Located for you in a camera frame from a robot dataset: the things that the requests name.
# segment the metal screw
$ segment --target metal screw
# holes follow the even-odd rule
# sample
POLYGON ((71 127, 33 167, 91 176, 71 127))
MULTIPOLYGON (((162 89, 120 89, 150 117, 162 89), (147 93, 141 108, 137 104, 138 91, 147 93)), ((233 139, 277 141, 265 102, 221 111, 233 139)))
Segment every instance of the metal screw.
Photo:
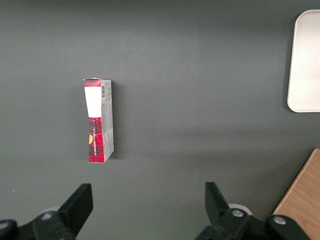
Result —
POLYGON ((5 229, 8 226, 9 226, 9 223, 7 221, 3 222, 3 223, 0 224, 0 230, 5 229))
POLYGON ((233 214, 233 216, 235 216, 237 218, 241 218, 244 215, 244 213, 242 211, 239 211, 239 210, 233 210, 232 214, 233 214))
POLYGON ((285 225, 287 223, 286 220, 284 220, 280 216, 275 216, 273 221, 275 221, 277 224, 280 224, 280 225, 285 225))
POLYGON ((48 220, 49 218, 52 217, 52 214, 50 212, 46 212, 42 217, 41 217, 41 220, 42 221, 45 221, 45 220, 48 220))

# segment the wooden surface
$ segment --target wooden surface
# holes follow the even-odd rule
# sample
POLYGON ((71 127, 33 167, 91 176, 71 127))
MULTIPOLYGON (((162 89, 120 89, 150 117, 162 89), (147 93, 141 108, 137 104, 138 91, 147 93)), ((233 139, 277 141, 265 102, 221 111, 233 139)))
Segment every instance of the wooden surface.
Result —
POLYGON ((312 240, 320 239, 320 149, 313 150, 273 214, 294 219, 312 240))

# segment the box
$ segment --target box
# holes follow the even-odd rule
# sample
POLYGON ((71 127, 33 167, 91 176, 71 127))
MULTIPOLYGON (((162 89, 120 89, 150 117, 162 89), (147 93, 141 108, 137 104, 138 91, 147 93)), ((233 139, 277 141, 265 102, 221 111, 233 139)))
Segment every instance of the box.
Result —
POLYGON ((114 151, 112 80, 84 79, 86 107, 90 122, 89 162, 105 163, 114 151))

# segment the dark gray surface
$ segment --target dark gray surface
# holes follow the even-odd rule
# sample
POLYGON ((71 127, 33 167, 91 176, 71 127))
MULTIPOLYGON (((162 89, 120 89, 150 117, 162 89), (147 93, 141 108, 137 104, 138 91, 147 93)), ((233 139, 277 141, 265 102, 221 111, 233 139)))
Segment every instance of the dark gray surface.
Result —
POLYGON ((296 1, 2 1, 0 219, 24 224, 92 183, 78 239, 193 239, 205 182, 263 219, 320 114, 286 104, 296 1), (88 163, 82 79, 113 79, 115 152, 88 163))

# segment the plastic tray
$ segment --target plastic tray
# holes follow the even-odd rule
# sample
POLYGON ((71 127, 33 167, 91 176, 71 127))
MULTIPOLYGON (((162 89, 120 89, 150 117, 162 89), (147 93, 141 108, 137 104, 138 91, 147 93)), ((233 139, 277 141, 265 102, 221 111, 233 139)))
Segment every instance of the plastic tray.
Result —
POLYGON ((287 104, 297 113, 320 112, 320 10, 295 22, 287 104))

